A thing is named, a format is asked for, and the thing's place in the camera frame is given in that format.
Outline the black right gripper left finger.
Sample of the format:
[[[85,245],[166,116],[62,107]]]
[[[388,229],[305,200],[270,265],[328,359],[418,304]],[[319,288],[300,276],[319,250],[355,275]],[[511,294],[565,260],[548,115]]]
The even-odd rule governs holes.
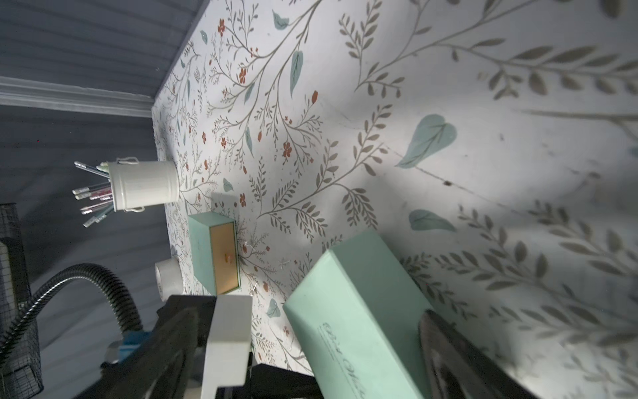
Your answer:
[[[199,315],[186,309],[79,398],[182,398],[194,365]]]

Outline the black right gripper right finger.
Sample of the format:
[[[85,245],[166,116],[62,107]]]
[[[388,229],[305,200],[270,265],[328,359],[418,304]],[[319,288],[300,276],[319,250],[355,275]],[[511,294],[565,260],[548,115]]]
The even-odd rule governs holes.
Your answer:
[[[535,397],[435,311],[425,311],[419,332],[433,398]]]

